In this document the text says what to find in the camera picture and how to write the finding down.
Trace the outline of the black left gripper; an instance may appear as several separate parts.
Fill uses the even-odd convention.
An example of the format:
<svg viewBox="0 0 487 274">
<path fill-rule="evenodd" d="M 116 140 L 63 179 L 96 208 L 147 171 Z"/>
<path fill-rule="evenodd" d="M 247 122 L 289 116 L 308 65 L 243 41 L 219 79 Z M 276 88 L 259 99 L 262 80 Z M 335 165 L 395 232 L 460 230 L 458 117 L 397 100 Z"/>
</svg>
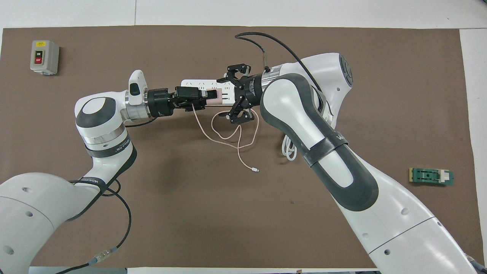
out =
<svg viewBox="0 0 487 274">
<path fill-rule="evenodd" d="M 147 92 L 147 100 L 153 118 L 172 116 L 177 108 L 186 112 L 204 110 L 207 104 L 207 99 L 197 87 L 176 87 L 175 92 L 169 92 L 168 88 L 151 89 Z"/>
</svg>

